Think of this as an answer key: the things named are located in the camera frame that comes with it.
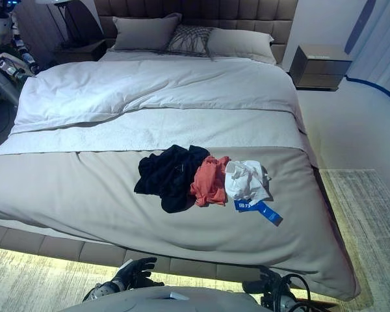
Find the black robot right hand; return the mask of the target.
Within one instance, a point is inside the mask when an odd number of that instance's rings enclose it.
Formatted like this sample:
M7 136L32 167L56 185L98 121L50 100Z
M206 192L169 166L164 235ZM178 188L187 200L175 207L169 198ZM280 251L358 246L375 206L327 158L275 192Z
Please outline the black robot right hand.
M256 281L243 281L242 289L249 294L271 293L281 280L281 276L266 266L259 266L260 279Z

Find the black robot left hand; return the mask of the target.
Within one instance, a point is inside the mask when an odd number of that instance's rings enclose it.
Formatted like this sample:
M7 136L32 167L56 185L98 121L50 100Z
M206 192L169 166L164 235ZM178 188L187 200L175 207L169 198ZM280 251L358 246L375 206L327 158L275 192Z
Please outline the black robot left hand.
M156 257L128 261L119 269L112 280L121 283L124 289L162 287L164 286L163 282L150 279L151 270L155 268L156 262Z

